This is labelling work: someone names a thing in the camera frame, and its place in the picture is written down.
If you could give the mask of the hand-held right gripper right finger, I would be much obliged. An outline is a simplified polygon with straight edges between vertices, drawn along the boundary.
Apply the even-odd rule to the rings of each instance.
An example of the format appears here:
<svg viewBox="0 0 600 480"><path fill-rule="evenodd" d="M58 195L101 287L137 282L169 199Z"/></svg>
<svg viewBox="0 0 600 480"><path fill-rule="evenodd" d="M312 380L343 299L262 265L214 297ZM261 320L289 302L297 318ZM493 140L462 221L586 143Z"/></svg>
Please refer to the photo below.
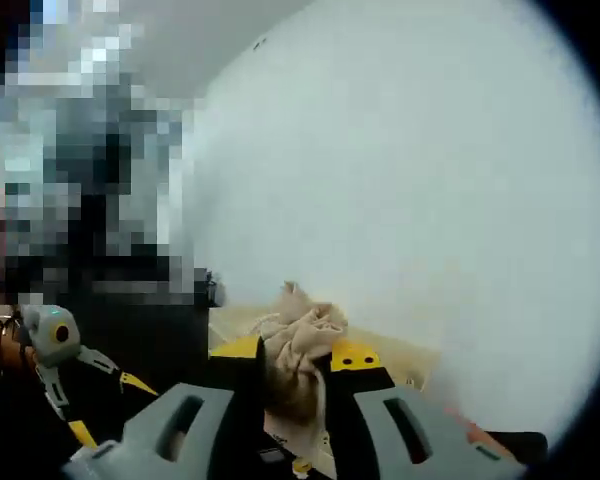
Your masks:
<svg viewBox="0 0 600 480"><path fill-rule="evenodd" d="M340 479L520 479L525 468L472 441L466 425L398 386L369 346L336 341L325 376L326 424Z"/></svg>

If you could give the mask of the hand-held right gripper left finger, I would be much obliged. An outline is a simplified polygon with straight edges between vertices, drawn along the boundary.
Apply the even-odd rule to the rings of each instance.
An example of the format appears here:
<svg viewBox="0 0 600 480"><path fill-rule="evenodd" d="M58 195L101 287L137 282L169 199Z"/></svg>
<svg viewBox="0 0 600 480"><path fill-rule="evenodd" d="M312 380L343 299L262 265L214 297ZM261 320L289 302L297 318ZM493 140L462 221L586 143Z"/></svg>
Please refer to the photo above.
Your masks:
<svg viewBox="0 0 600 480"><path fill-rule="evenodd" d="M200 385L179 383L129 419L118 441L74 456L66 479L248 479L258 474L264 353L256 335L214 349Z"/></svg>

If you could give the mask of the person's right hand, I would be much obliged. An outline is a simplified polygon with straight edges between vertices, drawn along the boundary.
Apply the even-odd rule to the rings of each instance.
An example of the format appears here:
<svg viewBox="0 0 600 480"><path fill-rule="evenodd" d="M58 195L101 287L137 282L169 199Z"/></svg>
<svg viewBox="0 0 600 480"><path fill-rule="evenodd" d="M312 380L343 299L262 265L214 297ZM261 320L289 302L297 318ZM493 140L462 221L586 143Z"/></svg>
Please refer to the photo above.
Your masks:
<svg viewBox="0 0 600 480"><path fill-rule="evenodd" d="M486 431L481 429L477 424L461 415L459 411L452 408L445 408L444 411L446 414L451 415L464 428L467 440L470 444L486 446L500 456L515 460L515 456L508 449L496 441Z"/></svg>

